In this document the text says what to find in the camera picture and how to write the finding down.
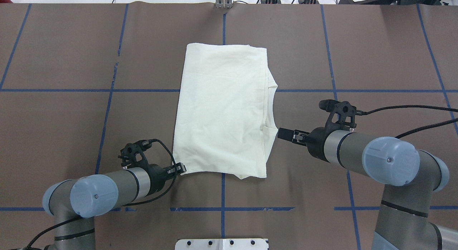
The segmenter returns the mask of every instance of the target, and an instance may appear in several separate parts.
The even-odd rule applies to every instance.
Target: white cloth
[[[276,89],[266,49],[189,44],[173,147],[185,174],[267,177],[265,163],[278,131],[272,110]]]

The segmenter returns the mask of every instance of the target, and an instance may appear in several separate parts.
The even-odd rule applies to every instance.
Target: robotic arm
[[[154,142],[164,146],[172,158],[172,166],[162,168],[148,163],[143,152]],[[55,229],[55,237],[53,245],[39,250],[95,250],[94,216],[103,215],[113,208],[158,199],[167,193],[173,184],[156,198],[130,204],[162,190],[165,181],[173,179],[174,182],[178,174],[186,172],[185,165],[175,163],[170,151],[157,139],[127,144],[118,158],[122,159],[123,170],[91,175],[78,180],[65,180],[56,183],[45,192],[43,208],[47,214],[54,216],[56,225],[49,230]],[[23,249],[38,249],[31,247],[34,240]]]
[[[449,180],[445,163],[393,137],[354,133],[355,115],[362,111],[348,101],[322,100],[319,108],[331,113],[325,127],[310,133],[280,128],[278,138],[385,184],[372,250],[458,249],[457,231],[427,221],[432,193]],[[338,120],[333,123],[335,115]]]

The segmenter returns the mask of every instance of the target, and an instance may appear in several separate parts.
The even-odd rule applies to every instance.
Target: white bracket
[[[175,250],[268,250],[267,239],[178,240]]]
[[[216,0],[216,8],[232,8],[232,0]]]

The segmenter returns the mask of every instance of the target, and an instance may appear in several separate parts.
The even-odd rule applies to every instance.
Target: white fabric
[[[267,177],[265,163],[278,131],[272,111],[276,89],[266,49],[189,44],[173,147],[185,174]]]

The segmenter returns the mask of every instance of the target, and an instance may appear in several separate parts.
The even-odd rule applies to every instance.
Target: white mounting plate
[[[267,239],[178,240],[175,250],[268,250]]]

